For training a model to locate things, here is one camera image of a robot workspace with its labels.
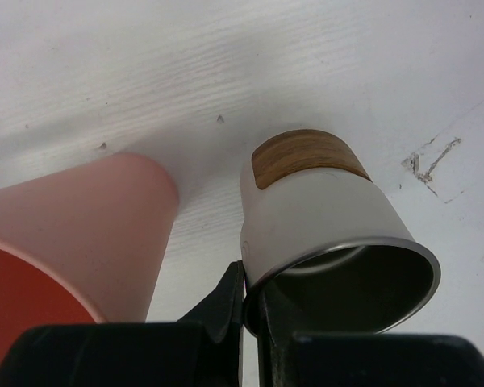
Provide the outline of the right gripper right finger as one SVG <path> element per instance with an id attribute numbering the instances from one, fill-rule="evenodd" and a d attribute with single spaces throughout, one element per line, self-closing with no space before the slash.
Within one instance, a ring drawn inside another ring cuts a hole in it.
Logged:
<path id="1" fill-rule="evenodd" d="M 247 282 L 244 325 L 257 338 L 262 386 L 484 386 L 484 356 L 455 335 L 309 331 L 264 277 Z"/>

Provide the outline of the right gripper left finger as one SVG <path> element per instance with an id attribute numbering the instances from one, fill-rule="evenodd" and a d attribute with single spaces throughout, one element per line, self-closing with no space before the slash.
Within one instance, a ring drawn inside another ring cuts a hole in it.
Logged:
<path id="1" fill-rule="evenodd" d="M 176 322 L 32 328 L 0 364 L 0 386 L 239 386 L 244 270 Z"/>

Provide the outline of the white steel cup wood band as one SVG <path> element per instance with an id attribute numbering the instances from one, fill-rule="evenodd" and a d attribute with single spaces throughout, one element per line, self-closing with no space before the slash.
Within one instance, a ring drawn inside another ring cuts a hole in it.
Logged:
<path id="1" fill-rule="evenodd" d="M 437 258 L 337 136 L 298 129 L 267 139 L 244 165 L 240 192 L 251 333 L 382 332 L 435 295 Z"/>

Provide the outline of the tall pink plastic cup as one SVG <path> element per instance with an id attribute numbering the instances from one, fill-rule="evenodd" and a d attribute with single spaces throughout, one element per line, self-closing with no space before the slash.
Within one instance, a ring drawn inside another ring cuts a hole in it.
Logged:
<path id="1" fill-rule="evenodd" d="M 143 322 L 179 207 L 156 161 L 118 153 L 0 189 L 0 248 L 99 323 Z"/>

